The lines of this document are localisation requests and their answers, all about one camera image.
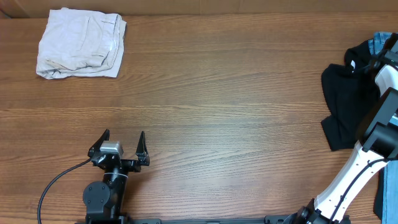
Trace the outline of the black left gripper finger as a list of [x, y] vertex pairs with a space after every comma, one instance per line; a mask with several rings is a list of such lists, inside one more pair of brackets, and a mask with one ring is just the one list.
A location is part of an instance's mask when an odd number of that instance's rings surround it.
[[138, 142], [137, 149], [136, 149], [136, 156], [137, 156], [137, 160], [139, 161], [140, 165], [149, 165], [150, 164], [150, 157], [149, 157], [149, 153], [147, 151], [146, 136], [145, 136], [144, 131], [141, 132], [141, 135], [139, 138], [139, 142]]
[[89, 148], [88, 157], [93, 157], [96, 152], [100, 151], [102, 143], [108, 141], [110, 137], [109, 129], [106, 129], [101, 137]]

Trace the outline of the light blue denim jeans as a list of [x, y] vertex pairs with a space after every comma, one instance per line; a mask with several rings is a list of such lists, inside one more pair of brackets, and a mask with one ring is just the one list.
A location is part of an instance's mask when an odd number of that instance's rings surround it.
[[391, 35], [392, 32], [375, 32], [373, 38], [368, 40], [370, 54], [377, 55], [383, 49], [384, 44]]

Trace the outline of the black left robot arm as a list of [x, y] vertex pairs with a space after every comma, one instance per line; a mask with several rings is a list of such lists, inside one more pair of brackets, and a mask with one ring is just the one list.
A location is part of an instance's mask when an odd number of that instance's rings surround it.
[[130, 172], [140, 172], [150, 165], [145, 132], [141, 132], [136, 149], [136, 159], [123, 158], [119, 141], [110, 141], [105, 130], [88, 150], [88, 157], [95, 167], [104, 170], [103, 180], [90, 183], [83, 191], [86, 206], [86, 223], [132, 223], [130, 216], [121, 211]]

